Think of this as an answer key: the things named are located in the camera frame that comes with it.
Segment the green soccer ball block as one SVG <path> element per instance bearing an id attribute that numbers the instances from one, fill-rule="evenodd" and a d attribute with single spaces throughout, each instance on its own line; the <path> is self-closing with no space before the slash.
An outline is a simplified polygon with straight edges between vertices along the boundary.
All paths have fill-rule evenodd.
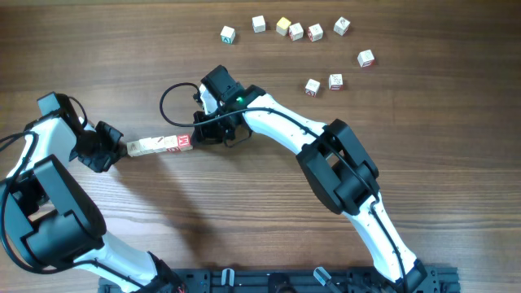
<path id="1" fill-rule="evenodd" d="M 126 147 L 127 147 L 127 154 L 130 157 L 136 157 L 136 156 L 140 156 L 142 154 L 141 144 L 139 141 L 127 142 Z"/>

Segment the red top wooden block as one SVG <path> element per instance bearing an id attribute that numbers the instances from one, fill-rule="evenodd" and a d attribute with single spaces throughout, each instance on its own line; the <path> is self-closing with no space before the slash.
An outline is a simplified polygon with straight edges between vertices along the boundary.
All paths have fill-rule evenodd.
<path id="1" fill-rule="evenodd" d="M 179 151 L 189 151 L 193 149 L 189 134 L 177 135 L 177 149 Z"/>

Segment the red letter M block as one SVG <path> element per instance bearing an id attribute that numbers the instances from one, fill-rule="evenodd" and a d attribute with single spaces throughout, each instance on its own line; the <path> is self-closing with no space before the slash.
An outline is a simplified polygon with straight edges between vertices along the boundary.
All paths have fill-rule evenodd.
<path id="1" fill-rule="evenodd" d="M 141 155 L 147 155 L 154 152 L 154 140 L 152 138 L 142 138 L 138 140 Z"/>

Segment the blue top spiral block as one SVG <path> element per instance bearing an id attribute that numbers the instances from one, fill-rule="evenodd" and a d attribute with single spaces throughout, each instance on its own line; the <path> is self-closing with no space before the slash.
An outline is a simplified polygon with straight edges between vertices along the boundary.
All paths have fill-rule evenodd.
<path id="1" fill-rule="evenodd" d="M 164 149 L 168 152 L 179 152 L 178 139 L 176 135 L 164 137 Z"/>

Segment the red letter A block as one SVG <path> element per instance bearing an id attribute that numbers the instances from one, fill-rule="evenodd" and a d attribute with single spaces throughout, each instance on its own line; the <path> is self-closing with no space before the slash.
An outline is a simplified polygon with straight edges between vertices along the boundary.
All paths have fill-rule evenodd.
<path id="1" fill-rule="evenodd" d="M 320 89 L 320 82 L 314 79 L 309 79 L 304 88 L 304 92 L 307 95 L 315 97 Z"/>

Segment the letter B wooden block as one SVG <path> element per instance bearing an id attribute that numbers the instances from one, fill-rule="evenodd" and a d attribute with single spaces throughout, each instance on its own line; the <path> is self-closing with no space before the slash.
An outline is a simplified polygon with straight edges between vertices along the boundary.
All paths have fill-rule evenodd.
<path id="1" fill-rule="evenodd" d="M 155 153 L 160 153 L 166 151 L 164 137 L 156 137 L 151 139 L 151 149 Z"/>

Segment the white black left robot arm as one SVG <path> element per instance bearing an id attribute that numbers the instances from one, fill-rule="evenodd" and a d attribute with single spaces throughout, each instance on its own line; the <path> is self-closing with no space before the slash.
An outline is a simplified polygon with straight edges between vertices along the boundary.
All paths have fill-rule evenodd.
<path id="1" fill-rule="evenodd" d="M 11 260 L 35 274 L 82 269 L 122 292 L 183 292 L 185 283 L 157 256 L 107 230 L 97 205 L 67 170 L 78 160 L 103 173 L 127 155 L 122 132 L 89 123 L 78 101 L 50 92 L 37 101 L 41 117 L 2 138 L 23 138 L 16 166 L 1 182 L 1 243 Z"/>

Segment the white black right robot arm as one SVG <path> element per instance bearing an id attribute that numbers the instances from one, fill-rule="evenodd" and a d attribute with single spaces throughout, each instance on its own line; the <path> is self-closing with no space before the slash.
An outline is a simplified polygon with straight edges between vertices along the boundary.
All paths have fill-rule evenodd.
<path id="1" fill-rule="evenodd" d="M 383 206 L 378 168 L 352 129 L 300 116 L 256 85 L 245 88 L 219 65 L 205 76 L 195 101 L 197 140 L 226 142 L 244 126 L 293 152 L 313 193 L 334 214 L 347 217 L 367 246 L 374 267 L 398 292 L 412 292 L 427 274 L 404 244 Z"/>

